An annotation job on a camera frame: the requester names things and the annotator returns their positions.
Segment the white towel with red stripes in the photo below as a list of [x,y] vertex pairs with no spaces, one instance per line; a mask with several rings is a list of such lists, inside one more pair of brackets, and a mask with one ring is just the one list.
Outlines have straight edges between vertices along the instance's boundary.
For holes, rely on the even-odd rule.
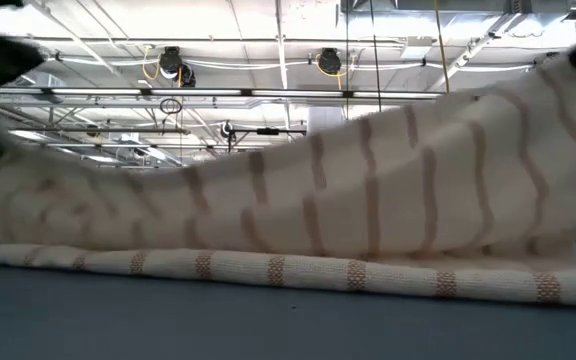
[[0,265],[576,305],[576,66],[171,171],[0,160]]

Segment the long ceiling light rail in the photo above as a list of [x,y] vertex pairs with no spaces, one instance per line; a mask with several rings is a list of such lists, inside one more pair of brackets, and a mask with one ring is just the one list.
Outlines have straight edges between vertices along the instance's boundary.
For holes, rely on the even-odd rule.
[[0,95],[64,95],[64,96],[188,96],[188,97],[280,97],[280,98],[386,98],[426,100],[442,96],[437,92],[414,91],[331,91],[331,90],[259,90],[259,89],[195,89],[195,88],[40,88],[1,87]]

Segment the white round pillar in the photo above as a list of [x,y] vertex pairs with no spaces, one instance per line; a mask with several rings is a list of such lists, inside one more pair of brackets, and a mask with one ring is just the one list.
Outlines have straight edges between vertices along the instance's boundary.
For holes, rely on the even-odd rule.
[[312,135],[339,127],[345,122],[346,118],[341,107],[310,107],[307,113],[307,134]]

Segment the black overhead rig frame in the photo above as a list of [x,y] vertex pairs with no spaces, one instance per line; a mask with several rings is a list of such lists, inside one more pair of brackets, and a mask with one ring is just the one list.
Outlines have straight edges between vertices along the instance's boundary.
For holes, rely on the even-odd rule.
[[291,137],[293,134],[306,136],[306,130],[279,129],[276,127],[257,127],[257,128],[236,128],[229,120],[226,120],[221,128],[221,135],[227,140],[227,152],[232,150],[248,135],[255,134],[260,136],[279,136],[282,134]]

